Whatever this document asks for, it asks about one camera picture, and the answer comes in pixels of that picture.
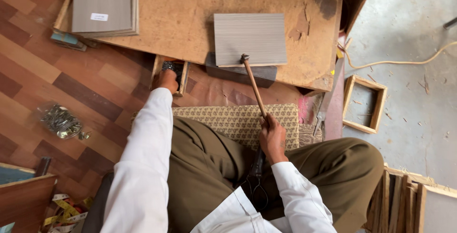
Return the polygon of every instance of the paint stain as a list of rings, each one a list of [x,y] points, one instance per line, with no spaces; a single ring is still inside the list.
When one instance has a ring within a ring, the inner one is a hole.
[[[307,36],[309,33],[309,23],[306,20],[305,10],[302,10],[298,14],[297,25],[289,32],[289,38],[298,41],[301,38]]]
[[[330,20],[336,14],[336,0],[314,0],[319,6],[322,17]]]

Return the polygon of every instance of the concrete floor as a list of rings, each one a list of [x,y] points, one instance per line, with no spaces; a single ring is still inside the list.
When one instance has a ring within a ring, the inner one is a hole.
[[[457,40],[457,26],[442,27],[454,17],[457,0],[367,0],[349,35],[352,63],[424,61]],[[343,136],[372,143],[392,168],[457,188],[457,45],[425,65],[377,65],[372,71],[354,70],[346,61],[345,77],[355,73],[387,86],[388,99],[378,134],[345,126]],[[418,83],[424,84],[424,75],[429,94]],[[348,112],[362,114],[364,107],[351,100]]]

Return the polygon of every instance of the wooden workbench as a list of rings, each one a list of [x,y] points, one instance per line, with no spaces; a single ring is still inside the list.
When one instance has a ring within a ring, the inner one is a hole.
[[[288,64],[276,81],[331,90],[342,0],[139,0],[140,34],[98,40],[204,64],[216,13],[284,13]],[[55,28],[71,32],[71,2]]]

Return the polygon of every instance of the hand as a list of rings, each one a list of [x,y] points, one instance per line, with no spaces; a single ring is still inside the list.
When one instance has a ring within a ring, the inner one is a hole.
[[[259,135],[260,147],[271,165],[288,162],[289,159],[284,155],[286,129],[279,124],[273,115],[267,114],[266,119],[268,121],[265,121],[263,118],[259,119],[262,126]]]
[[[178,82],[176,81],[176,73],[173,70],[164,70],[154,78],[152,83],[153,89],[166,88],[170,90],[171,94],[174,94],[178,90]]]

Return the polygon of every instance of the yellow cable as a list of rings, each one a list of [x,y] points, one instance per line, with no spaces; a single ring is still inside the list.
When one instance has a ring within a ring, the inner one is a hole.
[[[457,41],[454,41],[452,43],[449,43],[447,45],[445,45],[444,47],[442,47],[441,49],[439,49],[437,51],[437,53],[432,56],[430,59],[426,60],[426,61],[377,61],[377,62],[373,62],[373,63],[369,63],[369,64],[366,64],[366,65],[362,65],[362,66],[354,66],[352,65],[352,62],[351,62],[351,57],[349,56],[349,53],[347,52],[346,48],[344,47],[344,45],[342,43],[340,43],[338,41],[338,45],[341,47],[341,49],[343,49],[344,53],[346,54],[347,56],[347,60],[349,62],[349,65],[354,68],[354,69],[362,69],[362,68],[365,68],[365,67],[369,67],[369,66],[373,66],[373,65],[377,65],[377,64],[382,64],[382,63],[393,63],[393,64],[425,64],[433,59],[435,59],[441,52],[443,52],[444,49],[448,48],[449,46],[451,45],[457,45]]]

